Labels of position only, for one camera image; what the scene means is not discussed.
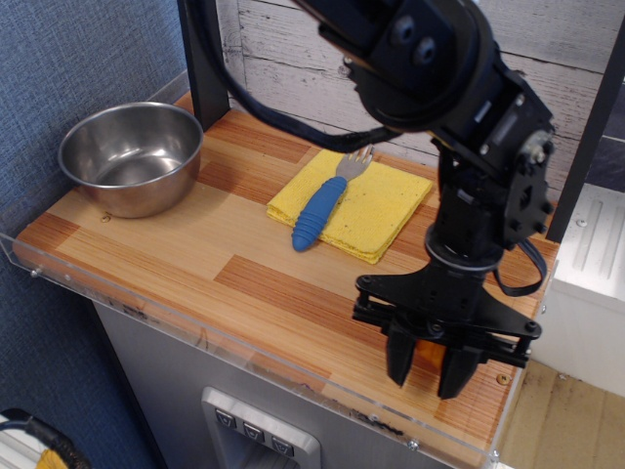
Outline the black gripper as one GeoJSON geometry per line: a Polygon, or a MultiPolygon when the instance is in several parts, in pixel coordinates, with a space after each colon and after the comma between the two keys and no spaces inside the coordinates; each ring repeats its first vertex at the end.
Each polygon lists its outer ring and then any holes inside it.
{"type": "Polygon", "coordinates": [[[387,336],[387,372],[396,385],[404,384],[419,340],[447,349],[437,391],[442,400],[457,398],[480,362],[525,366],[541,327],[488,293],[485,277],[486,271],[431,260],[411,274],[356,280],[353,318],[387,336]]]}

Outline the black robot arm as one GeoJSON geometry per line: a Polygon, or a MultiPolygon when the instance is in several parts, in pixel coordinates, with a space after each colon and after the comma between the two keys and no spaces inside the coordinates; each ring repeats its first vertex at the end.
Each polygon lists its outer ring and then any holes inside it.
{"type": "Polygon", "coordinates": [[[356,282],[354,318],[386,335],[389,376],[402,384],[425,342],[443,349],[442,399],[456,398],[482,363],[524,366],[540,326],[483,285],[514,248],[547,271],[530,239],[545,232],[553,210],[550,111],[503,63],[473,2],[306,1],[303,8],[349,59],[360,100],[386,136],[427,132],[439,151],[428,264],[356,282]]]}

